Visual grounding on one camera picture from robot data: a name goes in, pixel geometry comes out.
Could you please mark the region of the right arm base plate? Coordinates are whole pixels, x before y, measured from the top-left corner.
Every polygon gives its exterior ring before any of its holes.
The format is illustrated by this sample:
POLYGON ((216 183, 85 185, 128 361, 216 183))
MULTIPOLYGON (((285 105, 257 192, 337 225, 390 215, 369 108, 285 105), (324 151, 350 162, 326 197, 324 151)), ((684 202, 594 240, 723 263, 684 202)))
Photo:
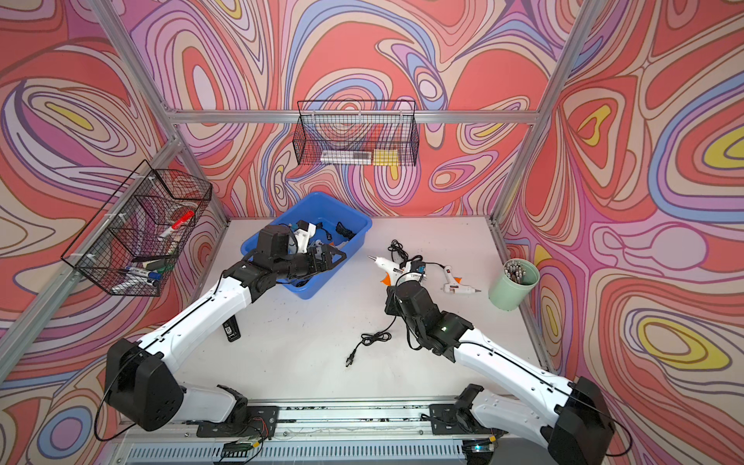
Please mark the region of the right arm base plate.
POLYGON ((430 404, 429 412, 422 414, 428 420, 434 435, 489 435, 501 438, 507 432, 498 428, 488 428, 479 424, 475 418, 457 408, 454 404, 430 404))

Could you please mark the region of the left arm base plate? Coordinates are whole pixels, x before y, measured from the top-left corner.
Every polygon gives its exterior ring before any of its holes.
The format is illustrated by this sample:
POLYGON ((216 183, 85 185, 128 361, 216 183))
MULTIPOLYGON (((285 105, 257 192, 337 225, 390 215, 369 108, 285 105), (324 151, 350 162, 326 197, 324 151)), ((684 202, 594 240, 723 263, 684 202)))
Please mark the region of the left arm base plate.
POLYGON ((278 424, 277 406, 238 406, 224 422, 200 422, 199 438, 272 438, 278 424))

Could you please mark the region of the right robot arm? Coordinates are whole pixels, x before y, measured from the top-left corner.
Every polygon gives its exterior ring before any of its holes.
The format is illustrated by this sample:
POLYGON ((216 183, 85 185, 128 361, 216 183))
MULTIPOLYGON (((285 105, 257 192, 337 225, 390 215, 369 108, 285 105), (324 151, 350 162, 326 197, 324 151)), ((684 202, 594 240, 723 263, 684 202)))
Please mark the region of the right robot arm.
POLYGON ((386 311, 401 318, 420 348, 476 371, 509 392, 467 387, 455 402, 458 428, 499 430, 548 451, 558 464, 601 464, 616 426, 602 390, 571 381, 507 351, 459 315, 442 311, 417 281, 387 288, 386 311))

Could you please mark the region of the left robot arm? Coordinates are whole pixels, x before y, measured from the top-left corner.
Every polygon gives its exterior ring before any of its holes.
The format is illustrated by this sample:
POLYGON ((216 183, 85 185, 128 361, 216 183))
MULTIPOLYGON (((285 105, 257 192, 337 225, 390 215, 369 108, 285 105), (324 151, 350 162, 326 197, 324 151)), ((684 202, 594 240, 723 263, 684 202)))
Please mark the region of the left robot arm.
POLYGON ((138 341, 121 339, 109 348, 104 403, 145 431, 170 422, 240 427, 245 397, 224 385, 195 387, 176 371, 219 327, 286 281, 330 272, 347 258, 333 245, 315 242, 316 227, 269 225, 256 247, 225 269, 217 283, 176 317, 138 341))

